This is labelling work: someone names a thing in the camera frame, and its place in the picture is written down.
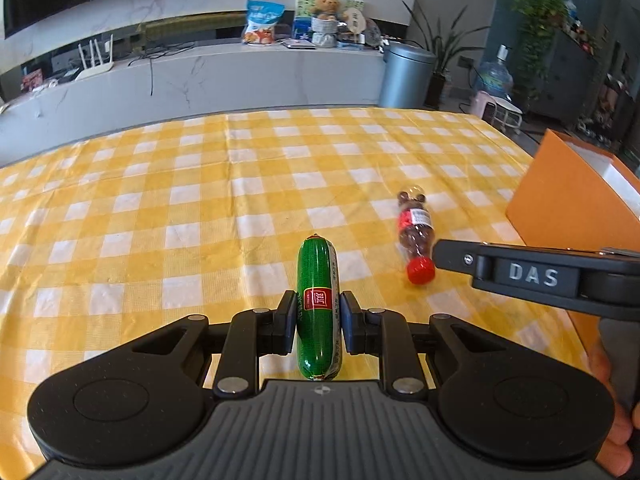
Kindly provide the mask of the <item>person's hand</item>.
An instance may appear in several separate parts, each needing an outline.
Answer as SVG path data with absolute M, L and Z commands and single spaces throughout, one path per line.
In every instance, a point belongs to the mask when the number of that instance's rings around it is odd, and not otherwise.
M 597 456 L 597 463 L 614 478 L 620 478 L 630 471 L 634 462 L 629 441 L 632 432 L 639 429 L 639 405 L 636 405 L 634 410 L 630 412 L 617 401 L 616 393 L 610 382 L 611 362 L 600 342 L 594 344 L 588 351 L 588 361 L 591 374 L 608 389 L 614 399 L 615 408 L 612 427 L 602 444 Z

